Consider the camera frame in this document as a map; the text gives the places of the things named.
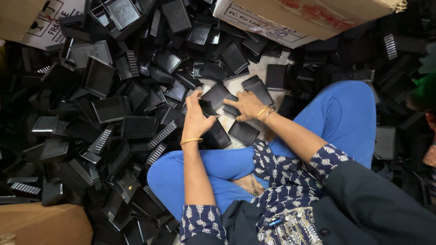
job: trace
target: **jacket button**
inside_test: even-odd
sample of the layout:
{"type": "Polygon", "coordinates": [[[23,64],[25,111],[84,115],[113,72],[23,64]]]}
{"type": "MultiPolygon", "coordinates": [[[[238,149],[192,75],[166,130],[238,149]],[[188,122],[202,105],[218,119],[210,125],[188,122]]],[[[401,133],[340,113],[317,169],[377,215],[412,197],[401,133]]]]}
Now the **jacket button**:
{"type": "Polygon", "coordinates": [[[322,228],[320,230],[320,234],[321,234],[321,236],[329,236],[330,235],[330,230],[326,229],[326,228],[322,228]]]}

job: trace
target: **woman's left hand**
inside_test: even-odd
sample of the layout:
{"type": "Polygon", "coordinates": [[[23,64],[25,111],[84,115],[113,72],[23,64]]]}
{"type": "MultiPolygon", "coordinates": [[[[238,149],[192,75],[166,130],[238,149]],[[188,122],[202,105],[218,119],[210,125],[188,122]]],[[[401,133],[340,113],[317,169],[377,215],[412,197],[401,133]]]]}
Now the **woman's left hand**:
{"type": "Polygon", "coordinates": [[[198,97],[202,93],[202,91],[195,91],[191,96],[186,97],[187,113],[182,133],[182,141],[200,138],[216,121],[214,116],[206,118],[203,115],[203,111],[198,103],[198,97]]]}

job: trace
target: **blue pants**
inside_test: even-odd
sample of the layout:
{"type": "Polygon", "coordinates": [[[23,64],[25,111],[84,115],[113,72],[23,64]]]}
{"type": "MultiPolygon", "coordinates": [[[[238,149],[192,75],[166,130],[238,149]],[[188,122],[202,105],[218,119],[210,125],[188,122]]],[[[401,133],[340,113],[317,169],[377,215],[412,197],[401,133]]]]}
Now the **blue pants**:
{"type": "MultiPolygon", "coordinates": [[[[367,168],[371,168],[375,142],[375,101],[369,88],[359,81],[341,81],[329,85],[294,119],[328,143],[343,150],[367,168]]],[[[270,143],[275,155],[295,154],[280,139],[270,143]]],[[[230,182],[254,170],[253,148],[232,150],[201,150],[206,173],[221,213],[234,200],[251,201],[253,196],[230,182]]],[[[148,185],[167,209],[180,221],[184,205],[183,153],[163,155],[150,168],[148,185]]],[[[257,178],[264,188],[266,180],[257,178]]]]}

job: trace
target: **gold bangle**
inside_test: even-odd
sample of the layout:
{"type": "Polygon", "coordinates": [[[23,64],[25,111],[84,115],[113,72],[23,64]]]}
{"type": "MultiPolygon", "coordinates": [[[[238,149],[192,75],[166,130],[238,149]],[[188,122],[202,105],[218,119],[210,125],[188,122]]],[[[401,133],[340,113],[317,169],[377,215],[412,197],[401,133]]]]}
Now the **gold bangle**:
{"type": "Polygon", "coordinates": [[[273,112],[274,110],[273,109],[271,109],[267,114],[266,114],[266,117],[265,117],[265,119],[262,121],[262,124],[264,124],[265,123],[265,121],[266,121],[266,118],[273,112]]]}
{"type": "Polygon", "coordinates": [[[188,140],[184,140],[184,141],[180,142],[180,145],[183,145],[183,144],[191,142],[191,141],[196,141],[196,140],[198,140],[199,143],[203,142],[202,138],[193,138],[193,139],[188,139],[188,140]]]}
{"type": "Polygon", "coordinates": [[[259,114],[257,114],[256,119],[260,117],[260,115],[262,115],[262,113],[264,113],[266,109],[268,109],[268,106],[265,106],[265,108],[262,111],[260,111],[259,114]]]}

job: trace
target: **pile of black plastic boxes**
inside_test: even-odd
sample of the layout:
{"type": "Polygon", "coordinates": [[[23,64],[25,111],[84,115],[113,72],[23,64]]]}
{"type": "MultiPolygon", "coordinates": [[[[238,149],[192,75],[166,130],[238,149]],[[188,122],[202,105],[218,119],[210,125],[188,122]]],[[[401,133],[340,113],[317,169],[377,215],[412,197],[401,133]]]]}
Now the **pile of black plastic boxes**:
{"type": "MultiPolygon", "coordinates": [[[[188,92],[201,79],[216,81],[200,103],[217,116],[223,99],[237,101],[227,81],[249,74],[262,56],[286,55],[288,65],[269,64],[266,81],[252,75],[240,91],[293,119],[332,82],[365,82],[378,114],[373,170],[386,166],[380,174],[432,207],[421,160],[434,135],[405,102],[412,79],[429,72],[418,69],[436,37],[434,1],[296,49],[214,18],[214,2],[88,0],[85,14],[59,20],[64,44],[42,51],[8,43],[0,204],[83,205],[96,245],[172,244],[179,223],[150,190],[147,171],[180,150],[188,92]],[[268,91],[285,90],[274,105],[268,91]]],[[[224,112],[240,115],[228,105],[224,112]]],[[[228,134],[250,146],[259,131],[236,122],[227,133],[217,120],[201,149],[228,147],[228,134]]]]}

